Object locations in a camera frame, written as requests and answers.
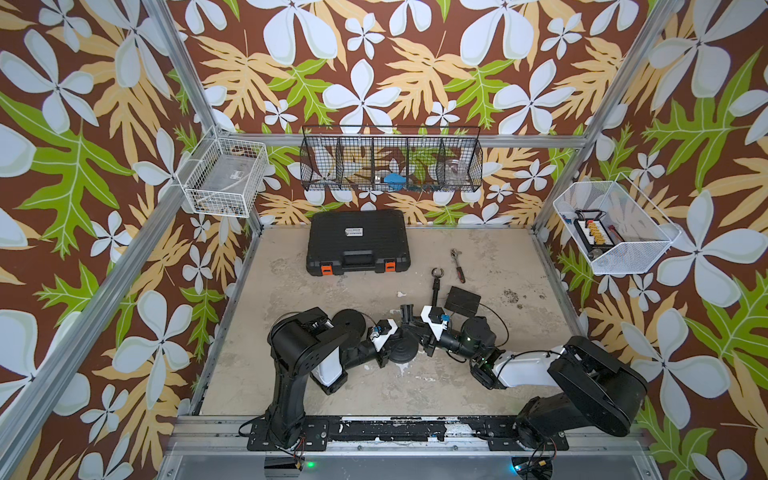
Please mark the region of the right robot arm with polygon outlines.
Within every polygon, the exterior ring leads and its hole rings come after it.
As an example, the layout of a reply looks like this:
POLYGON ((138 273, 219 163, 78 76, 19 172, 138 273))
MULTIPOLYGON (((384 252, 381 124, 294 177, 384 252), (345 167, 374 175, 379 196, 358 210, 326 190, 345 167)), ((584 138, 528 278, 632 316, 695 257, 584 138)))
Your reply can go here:
POLYGON ((482 316, 455 330, 440 308, 427 306, 419 318, 403 323, 415 330, 427 354, 440 348, 467 360, 471 376, 488 390, 559 388, 558 394, 530 399, 516 415, 511 438, 528 448, 590 426, 624 437, 647 395, 641 374, 583 336, 562 346, 514 352, 495 345, 496 335, 482 316))

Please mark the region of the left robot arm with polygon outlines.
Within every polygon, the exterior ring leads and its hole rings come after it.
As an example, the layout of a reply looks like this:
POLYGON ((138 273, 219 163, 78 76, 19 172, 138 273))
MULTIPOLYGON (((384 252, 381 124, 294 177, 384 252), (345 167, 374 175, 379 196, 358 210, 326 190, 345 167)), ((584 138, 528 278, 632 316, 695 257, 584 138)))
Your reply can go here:
POLYGON ((281 448, 297 444, 305 423, 308 381, 314 380, 328 395, 338 391, 349 369, 370 361, 384 367, 400 333, 394 320, 370 326, 355 309, 330 317, 315 307, 277 321, 268 335, 276 374, 266 411, 267 440, 281 448))

